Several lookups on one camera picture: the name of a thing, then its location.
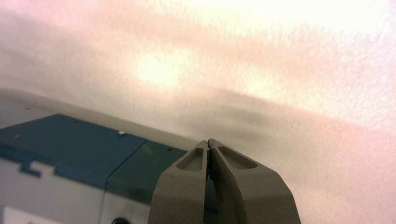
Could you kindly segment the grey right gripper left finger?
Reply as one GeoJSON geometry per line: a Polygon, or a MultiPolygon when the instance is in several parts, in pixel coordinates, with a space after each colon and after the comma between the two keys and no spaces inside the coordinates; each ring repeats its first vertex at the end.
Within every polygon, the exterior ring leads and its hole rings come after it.
{"type": "Polygon", "coordinates": [[[149,224],[202,224],[208,170],[208,142],[192,150],[163,171],[154,190],[149,224]]]}

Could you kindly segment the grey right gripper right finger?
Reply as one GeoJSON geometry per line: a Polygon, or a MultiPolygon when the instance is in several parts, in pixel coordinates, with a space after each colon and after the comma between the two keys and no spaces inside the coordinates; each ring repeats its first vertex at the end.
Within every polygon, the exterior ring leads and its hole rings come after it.
{"type": "Polygon", "coordinates": [[[221,224],[299,224],[294,196],[281,176],[215,139],[210,178],[221,224]]]}

